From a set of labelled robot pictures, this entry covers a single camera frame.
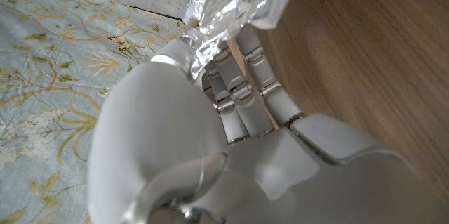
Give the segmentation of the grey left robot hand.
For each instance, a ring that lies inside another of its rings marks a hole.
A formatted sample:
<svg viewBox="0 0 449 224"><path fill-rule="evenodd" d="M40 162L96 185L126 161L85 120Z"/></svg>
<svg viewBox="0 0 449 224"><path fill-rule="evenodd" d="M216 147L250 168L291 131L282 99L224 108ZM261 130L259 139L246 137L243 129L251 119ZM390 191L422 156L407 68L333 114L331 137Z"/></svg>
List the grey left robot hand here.
<svg viewBox="0 0 449 224"><path fill-rule="evenodd" d="M304 116L252 27L189 79L176 38L107 97L88 164L94 223L447 223L448 207L401 155L324 114Z"/></svg>

